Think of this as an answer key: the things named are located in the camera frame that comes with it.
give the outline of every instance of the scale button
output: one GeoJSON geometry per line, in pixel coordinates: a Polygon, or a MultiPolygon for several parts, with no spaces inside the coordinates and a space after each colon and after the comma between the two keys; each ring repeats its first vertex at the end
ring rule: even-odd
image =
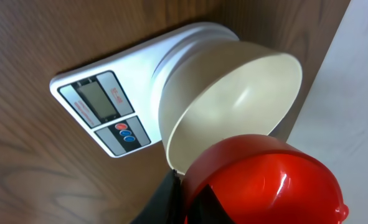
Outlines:
{"type": "Polygon", "coordinates": [[[124,141],[133,142],[133,141],[135,141],[135,137],[134,136],[126,136],[126,137],[124,137],[124,141]]]}
{"type": "Polygon", "coordinates": [[[126,130],[128,128],[128,126],[125,123],[118,123],[118,124],[115,125],[115,128],[117,130],[126,130]]]}
{"type": "Polygon", "coordinates": [[[129,136],[129,135],[131,135],[131,131],[129,131],[129,130],[121,130],[120,131],[120,135],[121,136],[129,136]]]}

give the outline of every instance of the white wall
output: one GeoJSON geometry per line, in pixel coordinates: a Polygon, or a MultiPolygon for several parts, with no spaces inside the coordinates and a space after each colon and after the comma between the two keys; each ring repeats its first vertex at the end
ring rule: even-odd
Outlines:
{"type": "Polygon", "coordinates": [[[368,0],[352,0],[288,143],[337,177],[345,224],[368,223],[368,0]]]}

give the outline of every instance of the lcd screen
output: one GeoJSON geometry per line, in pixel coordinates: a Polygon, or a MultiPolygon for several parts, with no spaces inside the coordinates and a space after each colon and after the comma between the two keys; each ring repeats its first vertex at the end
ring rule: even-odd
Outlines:
{"type": "Polygon", "coordinates": [[[78,90],[83,93],[100,118],[107,118],[116,114],[115,108],[112,106],[108,97],[102,91],[97,82],[91,82],[87,85],[81,86],[78,90]]]}

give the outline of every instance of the wood grain surface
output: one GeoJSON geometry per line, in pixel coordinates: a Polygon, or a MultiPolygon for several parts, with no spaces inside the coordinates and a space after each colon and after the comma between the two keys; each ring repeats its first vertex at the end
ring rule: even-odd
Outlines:
{"type": "Polygon", "coordinates": [[[169,169],[161,143],[112,159],[52,97],[55,74],[195,21],[295,55],[286,139],[349,0],[0,1],[0,223],[129,223],[169,169]]]}

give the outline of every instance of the white kitchen scale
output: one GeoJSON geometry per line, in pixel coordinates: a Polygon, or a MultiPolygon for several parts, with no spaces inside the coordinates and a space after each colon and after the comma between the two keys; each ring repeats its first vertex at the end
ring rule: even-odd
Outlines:
{"type": "Polygon", "coordinates": [[[200,22],[60,74],[53,96],[111,157],[161,140],[158,109],[169,75],[191,55],[238,40],[228,28],[200,22]]]}

